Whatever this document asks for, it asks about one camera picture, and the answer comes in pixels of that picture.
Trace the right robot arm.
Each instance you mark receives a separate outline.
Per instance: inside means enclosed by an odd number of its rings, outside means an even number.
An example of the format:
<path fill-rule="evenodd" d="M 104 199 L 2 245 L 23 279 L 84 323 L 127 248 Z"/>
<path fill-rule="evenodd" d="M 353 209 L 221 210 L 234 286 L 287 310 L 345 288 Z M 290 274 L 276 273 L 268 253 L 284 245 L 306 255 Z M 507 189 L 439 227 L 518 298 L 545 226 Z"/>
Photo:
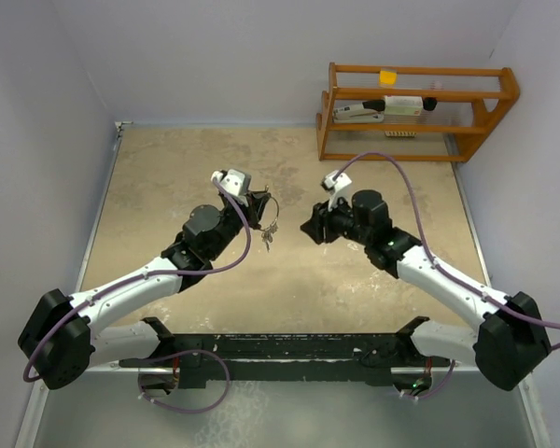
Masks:
<path fill-rule="evenodd" d="M 394 226 L 375 190 L 358 191 L 350 202 L 315 204 L 300 229 L 318 245 L 339 238 L 362 245 L 375 268 L 421 289 L 464 321 L 462 327 L 422 321 L 397 341 L 398 358 L 407 365 L 448 358 L 476 367 L 492 385 L 510 391 L 552 352 L 533 298 L 492 289 L 427 252 L 418 238 Z"/>

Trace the large silver keyring with clips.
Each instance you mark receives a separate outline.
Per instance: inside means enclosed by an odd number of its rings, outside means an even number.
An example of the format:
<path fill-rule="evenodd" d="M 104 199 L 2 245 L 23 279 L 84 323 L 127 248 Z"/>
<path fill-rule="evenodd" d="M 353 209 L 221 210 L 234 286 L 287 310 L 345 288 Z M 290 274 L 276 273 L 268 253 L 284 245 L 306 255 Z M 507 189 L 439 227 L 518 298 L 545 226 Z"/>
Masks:
<path fill-rule="evenodd" d="M 280 215 L 280 205 L 279 202 L 274 198 L 274 196 L 270 197 L 270 202 L 275 206 L 275 216 L 272 222 L 265 228 L 261 230 L 261 240 L 265 245 L 266 251 L 271 251 L 271 246 L 273 243 L 273 236 L 278 230 L 278 218 Z"/>

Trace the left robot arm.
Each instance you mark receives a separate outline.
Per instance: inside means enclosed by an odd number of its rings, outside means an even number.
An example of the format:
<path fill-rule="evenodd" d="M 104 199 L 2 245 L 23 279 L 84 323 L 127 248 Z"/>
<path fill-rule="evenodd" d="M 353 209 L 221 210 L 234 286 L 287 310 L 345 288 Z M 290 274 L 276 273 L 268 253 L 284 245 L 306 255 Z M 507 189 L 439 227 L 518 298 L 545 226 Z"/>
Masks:
<path fill-rule="evenodd" d="M 136 271 L 90 290 L 66 295 L 58 288 L 44 293 L 18 338 L 27 357 L 22 379 L 43 381 L 51 390 L 76 380 L 96 360 L 97 337 L 113 323 L 159 299 L 179 294 L 207 275 L 232 240 L 261 228 L 268 190 L 242 197 L 220 189 L 222 206 L 195 207 L 174 241 Z"/>

